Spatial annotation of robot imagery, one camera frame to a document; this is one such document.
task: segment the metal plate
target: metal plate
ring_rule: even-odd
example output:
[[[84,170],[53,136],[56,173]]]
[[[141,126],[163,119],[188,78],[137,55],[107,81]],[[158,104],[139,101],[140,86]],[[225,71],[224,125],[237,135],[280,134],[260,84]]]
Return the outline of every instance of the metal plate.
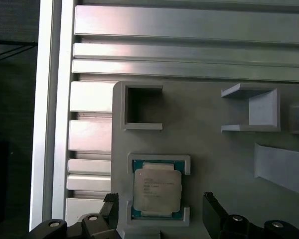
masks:
[[[72,82],[70,111],[112,112],[113,82]]]
[[[207,63],[73,60],[73,73],[299,81],[299,68]]]
[[[81,5],[74,33],[299,44],[299,14]]]
[[[68,172],[74,174],[111,175],[111,161],[70,159]]]
[[[101,40],[91,39],[83,39],[83,41],[87,43],[74,44],[75,58],[299,67],[299,50],[292,49],[155,45],[119,41],[104,43]],[[79,88],[79,83],[73,82],[72,88],[73,84],[75,88]]]
[[[289,106],[299,102],[299,84],[247,83],[253,87],[259,85],[280,90],[282,132],[266,133],[221,132],[221,125],[248,120],[248,110],[243,110],[248,100],[239,104],[239,101],[221,97],[222,90],[235,83],[185,80],[162,82],[164,103],[148,108],[148,113],[162,116],[161,132],[124,130],[121,127],[121,101],[125,84],[133,82],[120,82],[113,91],[111,189],[121,195],[119,229],[142,229],[137,227],[137,220],[128,224],[133,221],[127,207],[133,200],[133,176],[127,174],[126,167],[133,152],[188,154],[191,157],[191,174],[182,178],[182,200],[191,212],[189,227],[175,230],[160,225],[153,228],[169,238],[197,238],[197,235],[208,238],[201,221],[202,196],[208,191],[214,193],[230,214],[243,215],[256,225],[280,219],[299,228],[299,194],[254,178],[255,143],[290,150],[299,147],[299,137],[286,132]]]
[[[111,190],[111,177],[70,174],[68,176],[67,189],[109,193]]]
[[[71,120],[69,129],[69,150],[111,151],[111,118],[98,121]]]

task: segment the screw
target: screw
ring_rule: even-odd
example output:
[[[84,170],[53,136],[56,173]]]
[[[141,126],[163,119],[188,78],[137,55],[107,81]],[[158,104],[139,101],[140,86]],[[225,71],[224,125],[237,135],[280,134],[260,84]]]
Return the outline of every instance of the screw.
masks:
[[[50,224],[50,227],[53,228],[53,227],[57,227],[58,225],[60,225],[60,224],[59,224],[58,222],[55,222],[55,223],[51,223],[51,224]]]
[[[98,218],[98,217],[96,217],[96,216],[90,216],[90,217],[89,217],[89,220],[90,220],[90,221],[95,221],[97,218]]]
[[[241,222],[243,220],[241,216],[233,216],[233,219],[238,222]]]
[[[284,225],[282,225],[281,223],[278,223],[278,222],[273,222],[273,226],[276,227],[276,228],[283,228]]]

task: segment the square opening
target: square opening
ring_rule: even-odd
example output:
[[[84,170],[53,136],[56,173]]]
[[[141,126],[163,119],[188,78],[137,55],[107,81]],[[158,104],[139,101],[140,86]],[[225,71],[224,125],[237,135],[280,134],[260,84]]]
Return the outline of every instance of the square opening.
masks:
[[[126,123],[162,123],[162,88],[127,87]]]

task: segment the metal frame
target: metal frame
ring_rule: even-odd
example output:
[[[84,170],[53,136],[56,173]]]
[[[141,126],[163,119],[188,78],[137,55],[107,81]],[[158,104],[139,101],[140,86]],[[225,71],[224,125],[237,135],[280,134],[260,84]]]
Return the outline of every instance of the metal frame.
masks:
[[[68,131],[69,131],[69,102],[70,85],[73,80],[72,74],[72,47],[74,41],[73,25],[76,0],[62,1],[61,36],[60,42],[60,67],[58,75],[57,90],[57,112],[55,123],[55,153],[53,175],[53,197],[52,197],[52,217],[65,218],[66,205],[66,178],[68,151]]]
[[[33,129],[30,230],[42,221],[51,218],[60,13],[61,1],[41,2]]]
[[[75,198],[84,210],[88,208],[84,205],[86,198],[101,199],[104,192],[93,186],[85,187],[87,179],[108,189],[101,182],[103,177],[99,170],[77,169],[84,168],[86,160],[103,160],[105,156],[108,161],[101,163],[110,164],[111,143],[107,136],[111,135],[110,92],[115,82],[168,80],[170,77],[299,82],[296,24],[285,26],[288,33],[283,25],[278,25],[274,32],[280,35],[274,36],[269,28],[273,22],[283,23],[292,13],[298,13],[291,20],[299,23],[299,0],[83,0],[83,4],[97,3],[98,6],[78,6],[87,12],[75,12],[78,2],[48,0],[41,4],[30,228],[51,217],[73,219],[66,213],[71,211],[66,208],[69,198]],[[100,11],[101,4],[107,6],[101,9],[115,14],[110,16]],[[181,14],[170,17],[166,11],[186,14],[190,22],[184,24]],[[113,18],[124,22],[124,12],[128,13],[129,25],[120,28]],[[190,19],[193,12],[195,19],[205,21]],[[225,14],[215,20],[220,12]],[[152,19],[151,13],[159,17]],[[86,20],[88,14],[100,19],[99,26],[92,24],[91,19]],[[77,22],[80,43],[75,41],[74,24],[78,15],[82,17],[79,19],[82,24]],[[174,20],[182,25],[172,25]],[[148,28],[148,23],[153,22],[156,28]],[[229,23],[236,27],[237,35],[229,29],[221,29]],[[89,31],[79,29],[86,27]],[[181,32],[183,28],[191,38]],[[268,34],[256,34],[255,29],[260,32],[264,29]],[[85,132],[98,128],[102,128],[106,138],[96,133],[77,137],[79,129]],[[70,158],[77,164],[69,171]],[[69,179],[76,185],[82,182],[71,195],[68,195]]]

